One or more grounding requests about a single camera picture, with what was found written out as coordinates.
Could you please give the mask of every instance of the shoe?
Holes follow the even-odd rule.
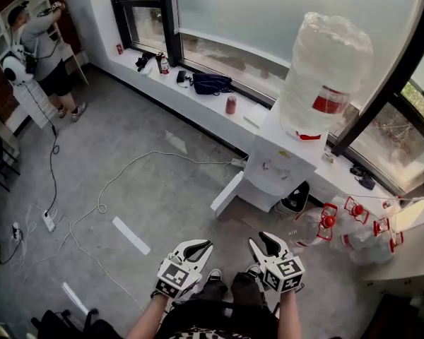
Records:
[[[81,115],[86,111],[86,107],[88,106],[88,104],[86,103],[82,103],[81,105],[79,105],[77,107],[77,113],[73,113],[71,115],[71,121],[78,121],[81,117]]]
[[[207,282],[209,281],[221,281],[223,274],[219,268],[214,268],[207,277]]]
[[[245,272],[253,276],[255,279],[261,275],[261,269],[259,268],[258,263],[252,263],[250,266],[248,266]]]
[[[65,107],[58,109],[58,118],[64,118],[67,112],[68,112],[68,109]]]

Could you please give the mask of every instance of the bottle cap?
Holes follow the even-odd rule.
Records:
[[[359,216],[364,212],[364,208],[361,205],[356,205],[354,208],[352,208],[352,215]]]
[[[322,220],[322,224],[326,229],[333,227],[333,225],[336,223],[336,218],[334,216],[325,216]]]

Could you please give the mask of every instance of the concrete floor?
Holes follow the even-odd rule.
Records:
[[[153,291],[159,263],[180,242],[207,238],[214,243],[205,274],[218,266],[230,284],[237,270],[252,262],[248,237],[266,230],[280,237],[288,231],[277,215],[267,215],[234,200],[223,215],[213,218],[212,200],[238,171],[227,166],[201,165],[178,157],[150,155],[130,166],[108,186],[101,203],[104,214],[95,210],[80,221],[74,233],[80,245],[96,256],[110,275],[125,286],[132,298],[116,286],[99,265],[85,255],[69,237],[56,257],[32,266],[55,254],[69,232],[69,223],[97,205],[98,194],[123,166],[151,150],[187,154],[200,161],[222,162],[237,157],[213,139],[139,96],[94,68],[87,69],[90,85],[76,83],[74,96],[90,106],[79,122],[55,119],[60,130],[60,152],[54,156],[58,196],[58,218],[64,217],[49,233],[32,207],[28,222],[36,230],[27,239],[22,268],[18,256],[0,266],[0,321],[10,324],[17,338],[27,331],[33,316],[48,309],[78,310],[61,289],[67,282],[88,308],[98,308],[100,317],[126,335]],[[0,189],[0,242],[3,256],[11,253],[11,224],[25,229],[30,203],[46,207],[54,192],[49,171],[52,134],[29,124],[19,136],[22,175],[11,182],[11,193]],[[112,224],[119,216],[151,252],[144,256]],[[298,293],[304,338],[359,338],[372,318],[380,296],[355,281],[356,267],[328,245],[306,248],[300,257],[306,267],[305,288]]]

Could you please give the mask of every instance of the trash bin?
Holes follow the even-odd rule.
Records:
[[[285,218],[294,219],[305,209],[310,185],[304,181],[289,196],[283,198],[276,204],[276,208]]]

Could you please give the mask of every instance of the person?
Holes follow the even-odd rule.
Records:
[[[50,26],[60,19],[61,11],[66,7],[62,4],[46,16],[28,19],[26,3],[13,8],[8,14],[12,38],[17,39],[20,33],[20,42],[16,44],[22,44],[27,52],[35,52],[35,57],[39,59],[35,80],[47,94],[50,103],[58,109],[58,117],[63,118],[69,111],[71,121],[78,121],[87,104],[77,105],[74,102],[71,82],[58,49],[59,42],[54,42],[47,33]]]
[[[231,286],[233,303],[222,302],[228,291],[219,269],[213,269],[203,290],[185,302],[173,302],[159,328],[168,298],[153,292],[152,299],[126,339],[171,338],[301,338],[295,292],[281,294],[280,318],[273,315],[259,290],[257,264],[238,273]]]

